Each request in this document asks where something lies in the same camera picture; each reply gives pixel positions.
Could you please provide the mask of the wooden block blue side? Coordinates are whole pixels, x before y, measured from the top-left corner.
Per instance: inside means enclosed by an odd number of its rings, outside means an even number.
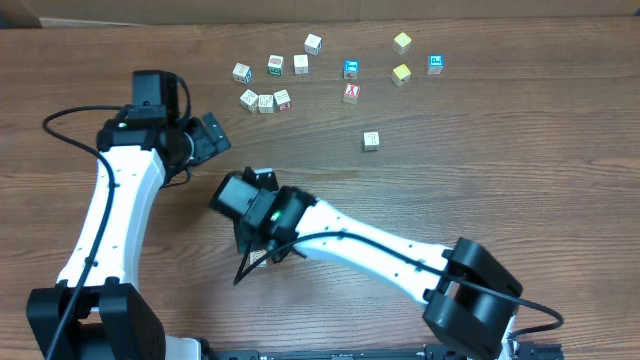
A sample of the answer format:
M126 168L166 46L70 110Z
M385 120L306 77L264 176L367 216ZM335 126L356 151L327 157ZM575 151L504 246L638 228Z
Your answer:
M261 261L261 258L266 254L266 250L251 251L249 254L249 264L256 264L258 268L266 268L268 266L268 260Z

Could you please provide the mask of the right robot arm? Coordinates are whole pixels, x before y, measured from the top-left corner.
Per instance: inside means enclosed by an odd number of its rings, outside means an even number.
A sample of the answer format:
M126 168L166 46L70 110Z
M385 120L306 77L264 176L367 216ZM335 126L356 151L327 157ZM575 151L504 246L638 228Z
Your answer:
M275 262L295 252L342 264L404 292L436 338L471 359L509 359L521 284L480 244L401 238L359 222L270 169L230 173L210 206L234 224L241 251Z

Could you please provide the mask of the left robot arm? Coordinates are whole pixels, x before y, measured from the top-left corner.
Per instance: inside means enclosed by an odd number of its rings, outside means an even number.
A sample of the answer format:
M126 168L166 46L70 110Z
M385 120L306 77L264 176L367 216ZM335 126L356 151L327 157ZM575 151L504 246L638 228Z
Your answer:
M151 208L174 177L228 150L211 113L179 107L188 89L174 73L136 71L132 101L113 107L88 146L94 193L79 239L54 286L31 291L26 316L47 359L209 359L206 340L169 336L139 292Z

